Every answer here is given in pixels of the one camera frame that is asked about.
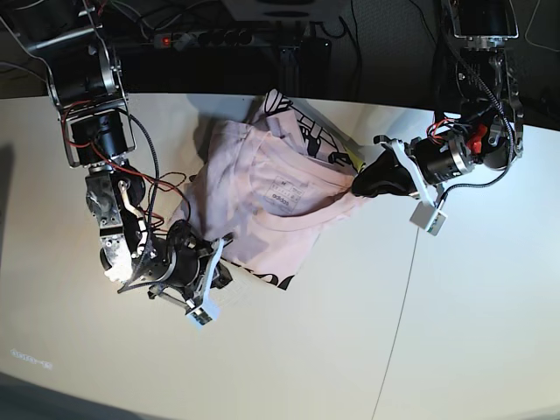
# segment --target white table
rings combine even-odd
[[[244,119],[252,100],[142,94],[131,96],[131,108],[155,140],[162,172],[194,174],[202,166],[195,144],[208,123]],[[310,104],[364,145],[376,134],[421,136],[431,123],[426,111]],[[380,197],[327,231],[286,292],[236,270],[234,283],[214,293],[223,307],[220,318],[199,332],[173,305],[149,301],[143,292],[117,296],[116,285],[102,274],[97,227],[85,206],[86,171],[67,167],[49,101],[0,101],[0,127],[0,151],[12,144],[15,155],[0,267],[0,371],[161,417],[371,418],[410,273],[417,233],[408,222],[413,200]],[[496,418],[554,402],[560,385],[560,376],[552,374],[560,367],[553,357],[560,350],[554,329],[560,319],[558,290],[552,281],[560,278],[557,266],[541,265],[546,279],[535,280],[525,278],[519,260],[509,268],[503,262],[513,247],[529,264],[557,255],[550,250],[557,251],[558,222],[551,215],[557,195],[541,199],[529,181],[537,177],[539,189],[556,188],[559,170],[552,159],[560,151],[560,136],[547,133],[550,139],[539,142],[536,133],[528,129],[527,156],[501,185],[454,192],[441,236],[420,234],[376,419]],[[148,148],[140,136],[138,142],[131,163],[151,172]],[[473,176],[488,174],[481,169]],[[521,206],[529,203],[527,193],[535,214]],[[178,204],[174,195],[158,197],[158,213],[169,214]],[[481,204],[482,215],[475,217],[473,206]],[[528,215],[548,225],[527,223]],[[548,254],[528,245],[531,232]],[[498,243],[494,235],[503,239]],[[525,243],[514,244],[517,237]],[[469,256],[473,248],[496,259],[485,261],[477,276]],[[332,264],[333,256],[344,262]],[[533,311],[529,304],[516,304],[528,298]],[[498,303],[499,310],[489,311]],[[480,310],[489,311],[487,317]],[[514,346],[518,341],[524,345]],[[482,353],[480,342],[493,351]],[[531,344],[531,360],[516,364]],[[50,361],[53,370],[15,359],[14,348]],[[505,350],[509,362],[492,370]],[[457,379],[465,373],[477,376]],[[490,394],[487,386],[505,374],[520,382]],[[539,381],[548,392],[535,388]]]

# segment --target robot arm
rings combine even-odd
[[[451,81],[461,117],[446,118],[437,110],[427,137],[410,144],[377,136],[374,142],[383,145],[385,151],[353,182],[353,193],[359,196],[390,193],[418,198],[420,203],[410,221],[432,235],[438,234],[446,219],[442,207],[451,190],[495,184],[523,151],[522,105],[512,61],[504,48],[507,39],[518,36],[510,1],[442,1],[440,42],[449,52],[451,65],[439,78]],[[446,28],[464,43],[460,51],[453,46]],[[501,174],[484,185],[445,188],[446,181],[471,172],[476,165]],[[430,196],[428,186],[437,188],[437,198]]]
[[[149,298],[181,306],[199,326],[214,319],[218,312],[208,292],[231,281],[228,270],[218,263],[231,238],[204,241],[186,220],[176,221],[165,238],[154,235],[153,200],[158,184],[165,182],[159,180],[150,136],[129,112],[121,65],[95,7],[86,0],[6,0],[0,1],[0,12],[14,39],[45,63],[48,93],[59,112],[68,163],[88,170],[86,201],[99,226],[100,257],[107,277],[122,284],[119,292],[148,288]],[[132,123],[150,144],[155,177],[130,165],[128,154],[137,146]],[[154,185],[146,211],[141,208],[145,181]]]

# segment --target shirt label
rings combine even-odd
[[[302,188],[296,187],[285,178],[276,177],[269,190],[264,194],[264,199],[287,214],[291,214],[303,195],[304,190]]]

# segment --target red part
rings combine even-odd
[[[482,152],[482,137],[484,137],[488,132],[488,127],[483,124],[479,124],[476,129],[476,133],[472,135],[468,142],[466,142],[466,147],[469,148],[473,155],[479,155]]]

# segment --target t-shirt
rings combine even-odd
[[[222,122],[186,190],[190,224],[209,241],[233,233],[223,257],[286,289],[319,234],[364,202],[350,193],[353,180],[269,131]],[[171,222],[187,212],[182,204]]]

